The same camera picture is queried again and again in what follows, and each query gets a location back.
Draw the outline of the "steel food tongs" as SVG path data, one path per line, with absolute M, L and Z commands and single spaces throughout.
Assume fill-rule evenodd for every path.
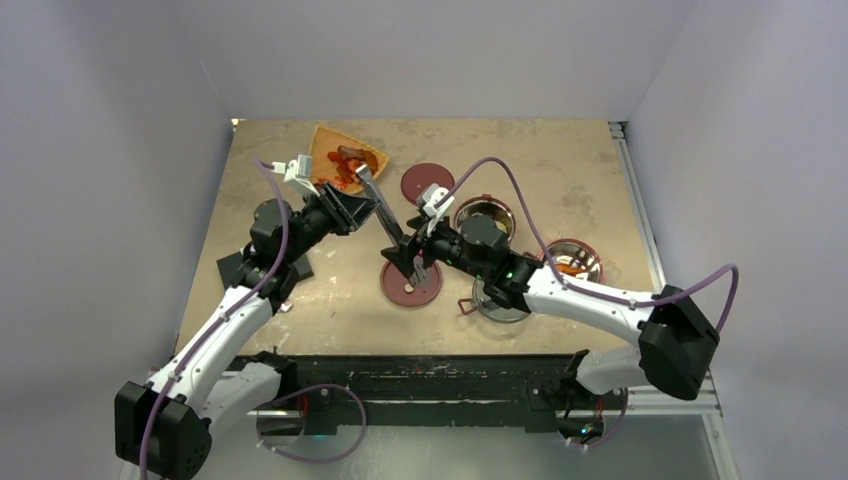
M 369 198 L 379 201 L 380 206 L 376 210 L 376 214 L 383 229 L 385 230 L 392 242 L 392 247 L 396 246 L 404 234 L 395 215 L 391 211 L 388 202 L 385 200 L 383 194 L 377 186 L 369 166 L 367 164 L 359 166 L 355 170 L 355 174 L 359 178 L 360 184 L 362 185 L 365 194 Z M 423 285 L 427 279 L 426 270 L 424 268 L 423 270 L 424 273 L 421 279 L 407 279 L 407 281 L 412 286 Z

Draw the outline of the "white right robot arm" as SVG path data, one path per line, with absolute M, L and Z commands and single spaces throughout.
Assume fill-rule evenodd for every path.
M 488 217 L 473 217 L 460 230 L 448 221 L 430 225 L 425 217 L 408 223 L 416 232 L 381 252 L 407 279 L 441 262 L 480 281 L 502 308 L 571 319 L 626 341 L 578 360 L 561 381 L 569 404 L 584 407 L 616 388 L 644 385 L 680 400 L 698 397 L 720 335 L 683 290 L 616 290 L 565 276 L 552 262 L 512 250 Z

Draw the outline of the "glass lid with red clasp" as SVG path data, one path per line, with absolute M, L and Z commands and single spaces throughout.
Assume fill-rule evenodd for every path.
M 480 279 L 474 281 L 471 295 L 458 299 L 457 305 L 462 315 L 480 313 L 486 319 L 499 324 L 519 323 L 529 316 L 522 310 L 499 306 L 484 292 L 484 282 Z

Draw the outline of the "orange fried chicken wing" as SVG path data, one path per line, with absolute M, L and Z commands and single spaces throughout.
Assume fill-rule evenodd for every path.
M 582 265 L 573 266 L 566 263 L 557 263 L 556 267 L 560 273 L 572 277 L 588 277 L 592 273 L 592 270 L 590 268 L 587 268 Z

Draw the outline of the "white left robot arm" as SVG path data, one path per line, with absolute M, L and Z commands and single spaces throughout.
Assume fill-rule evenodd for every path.
M 331 384 L 299 384 L 297 366 L 275 354 L 255 356 L 228 381 L 222 374 L 246 342 L 280 312 L 300 280 L 297 262 L 327 235 L 357 231 L 378 200 L 324 184 L 297 211 L 280 195 L 253 214 L 251 241 L 219 305 L 165 366 L 115 396 L 115 450 L 141 478 L 192 479 L 212 443 L 248 411 L 292 405 Z

